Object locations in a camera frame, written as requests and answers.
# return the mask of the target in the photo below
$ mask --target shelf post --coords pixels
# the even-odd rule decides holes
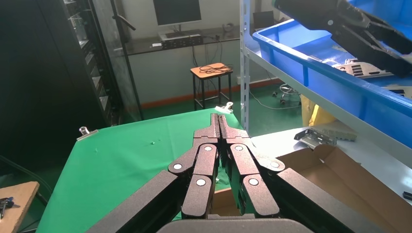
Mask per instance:
[[[250,37],[250,0],[240,1],[240,116],[244,130],[249,132],[249,54],[245,37]]]

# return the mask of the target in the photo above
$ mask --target blue plastic bin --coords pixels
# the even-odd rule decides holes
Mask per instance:
[[[351,0],[412,38],[412,0]],[[284,22],[253,34],[262,58],[388,136],[412,148],[412,100],[331,65],[353,58],[327,31],[310,31],[296,21]],[[393,84],[412,77],[389,77]]]

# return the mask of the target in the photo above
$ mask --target cardboard box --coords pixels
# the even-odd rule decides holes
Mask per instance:
[[[339,148],[321,145],[278,159],[384,231],[412,232],[412,206]],[[230,189],[215,192],[212,207],[214,214],[239,215]]]

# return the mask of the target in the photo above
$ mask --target green table cover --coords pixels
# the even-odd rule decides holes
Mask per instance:
[[[214,109],[99,130],[76,142],[37,233],[87,231],[192,147],[193,132],[210,125]],[[241,129],[234,115],[229,126]],[[228,187],[220,168],[216,189]]]

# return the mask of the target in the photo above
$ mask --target green floor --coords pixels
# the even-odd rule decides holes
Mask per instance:
[[[258,98],[264,105],[272,108],[282,108],[297,106],[296,108],[285,110],[272,110],[261,106],[252,96],[249,98],[249,135],[259,136],[268,133],[279,132],[283,130],[298,128],[302,126],[301,107],[299,104],[299,97],[292,96],[287,99],[285,105],[280,104],[280,96],[277,98],[272,96],[274,91],[278,91],[278,86],[271,85],[261,88],[252,89],[252,93]],[[233,110],[236,118],[241,121],[240,116],[240,92],[233,93]],[[214,108],[218,105],[218,100],[211,100],[206,102],[207,108]],[[193,111],[193,101],[186,101],[167,106],[161,106],[152,109],[144,110],[145,119],[153,119],[157,117],[164,117],[179,113],[185,113]],[[50,167],[46,170],[37,171],[36,174],[41,176],[52,188],[55,186],[63,167]],[[31,177],[25,174],[9,175],[6,179],[0,177],[0,187],[6,187],[32,181]],[[41,187],[40,192],[48,199],[50,195],[47,191]],[[73,200],[74,208],[82,208],[81,206],[75,206],[75,200]],[[39,220],[43,214],[44,206],[34,199],[24,221],[21,224],[20,230],[29,224]],[[37,223],[30,226],[28,229],[36,227]]]

